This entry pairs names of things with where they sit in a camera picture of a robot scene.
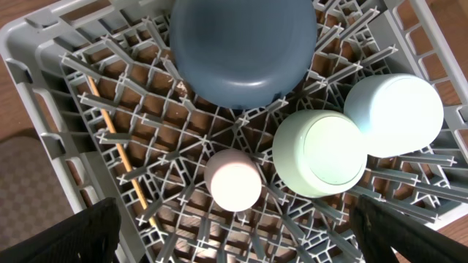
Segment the pink white cup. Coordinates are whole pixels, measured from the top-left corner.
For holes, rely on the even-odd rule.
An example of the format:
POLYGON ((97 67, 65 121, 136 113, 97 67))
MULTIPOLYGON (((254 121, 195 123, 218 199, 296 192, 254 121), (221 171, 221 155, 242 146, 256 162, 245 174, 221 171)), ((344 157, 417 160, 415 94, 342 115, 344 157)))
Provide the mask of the pink white cup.
POLYGON ((247 153, 237 149, 215 153, 205 166, 204 181, 215 203, 230 212, 249 209, 262 191, 255 163, 247 153))

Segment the dark blue plate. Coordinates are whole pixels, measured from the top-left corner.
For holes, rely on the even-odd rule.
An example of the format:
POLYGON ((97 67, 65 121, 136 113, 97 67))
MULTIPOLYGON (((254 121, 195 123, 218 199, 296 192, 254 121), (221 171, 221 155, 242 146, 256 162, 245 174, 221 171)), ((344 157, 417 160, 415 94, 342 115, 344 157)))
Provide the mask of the dark blue plate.
POLYGON ((179 74, 206 101, 236 110, 291 92, 316 41, 311 0, 177 0, 170 16, 179 74))

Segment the light blue saucer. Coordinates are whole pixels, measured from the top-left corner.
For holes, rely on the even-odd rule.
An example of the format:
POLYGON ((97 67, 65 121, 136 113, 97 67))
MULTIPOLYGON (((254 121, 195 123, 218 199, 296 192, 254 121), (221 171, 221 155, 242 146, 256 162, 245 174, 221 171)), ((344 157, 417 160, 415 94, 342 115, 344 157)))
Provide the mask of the light blue saucer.
POLYGON ((400 156, 428 146, 444 121, 436 89, 409 74, 359 80, 345 99, 344 114, 363 134, 367 153, 377 158, 400 156))

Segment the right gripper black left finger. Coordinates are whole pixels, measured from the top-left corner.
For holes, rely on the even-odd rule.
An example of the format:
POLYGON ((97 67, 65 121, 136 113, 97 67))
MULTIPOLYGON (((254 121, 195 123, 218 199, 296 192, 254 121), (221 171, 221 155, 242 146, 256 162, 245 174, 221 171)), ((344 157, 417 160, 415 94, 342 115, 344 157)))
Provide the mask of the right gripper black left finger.
POLYGON ((1 252, 2 262, 112 262, 121 214, 113 197, 1 252))

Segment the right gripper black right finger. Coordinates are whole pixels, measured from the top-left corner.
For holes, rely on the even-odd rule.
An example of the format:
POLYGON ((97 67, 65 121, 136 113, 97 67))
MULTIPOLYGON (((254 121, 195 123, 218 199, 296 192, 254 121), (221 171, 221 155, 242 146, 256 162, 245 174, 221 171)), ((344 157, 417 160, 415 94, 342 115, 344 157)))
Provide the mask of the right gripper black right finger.
POLYGON ((467 263, 467 247, 433 229, 361 196, 350 212, 350 226, 367 262, 467 263))

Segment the mint green bowl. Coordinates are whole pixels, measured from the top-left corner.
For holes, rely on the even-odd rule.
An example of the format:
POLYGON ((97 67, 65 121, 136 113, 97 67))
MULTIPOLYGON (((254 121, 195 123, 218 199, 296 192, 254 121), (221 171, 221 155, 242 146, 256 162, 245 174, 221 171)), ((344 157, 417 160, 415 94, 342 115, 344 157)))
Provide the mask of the mint green bowl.
POLYGON ((299 110, 273 138, 273 164, 296 194, 320 198, 347 191, 363 177, 367 150, 359 128, 342 113, 299 110))

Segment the wooden chopstick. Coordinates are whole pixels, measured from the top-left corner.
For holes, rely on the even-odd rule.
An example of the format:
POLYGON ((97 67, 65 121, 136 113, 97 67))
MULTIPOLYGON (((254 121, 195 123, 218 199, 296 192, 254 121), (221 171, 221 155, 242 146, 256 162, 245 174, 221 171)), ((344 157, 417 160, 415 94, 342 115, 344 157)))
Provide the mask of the wooden chopstick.
MULTIPOLYGON (((95 84, 93 78, 91 76, 87 76, 87 78, 88 78, 88 82, 89 82, 89 86, 90 86, 92 94, 97 96, 97 97, 100 97, 98 88, 96 87, 96 84, 95 84)), ((109 129, 109 132, 111 134, 115 134, 116 129, 115 129, 114 125, 113 125, 113 122, 112 122, 112 119, 111 119, 111 117, 109 115, 109 112, 106 109, 101 109, 100 111, 101 111, 101 114, 102 114, 102 116, 103 116, 103 118, 105 120, 106 126, 109 129)), ((131 165, 131 163, 130 163, 130 161, 128 159, 128 156, 127 156, 127 153, 126 153, 126 151, 124 149, 124 146, 121 143, 117 143, 116 147, 117 147, 118 154, 121 157, 121 160, 122 160, 122 162, 124 164, 124 167, 125 167, 126 171, 131 172, 133 170, 133 167, 132 167, 132 165, 131 165)), ((142 190, 138 180, 136 178, 134 178, 134 179, 131 179, 131 182, 132 182, 133 188, 136 191, 138 200, 139 200, 142 208, 144 210, 146 210, 148 208, 148 203, 147 203, 146 197, 145 197, 145 195, 143 193, 143 190, 142 190)), ((148 221, 149 221, 151 226, 156 227, 156 220, 155 220, 155 218, 153 216, 151 216, 148 221)))

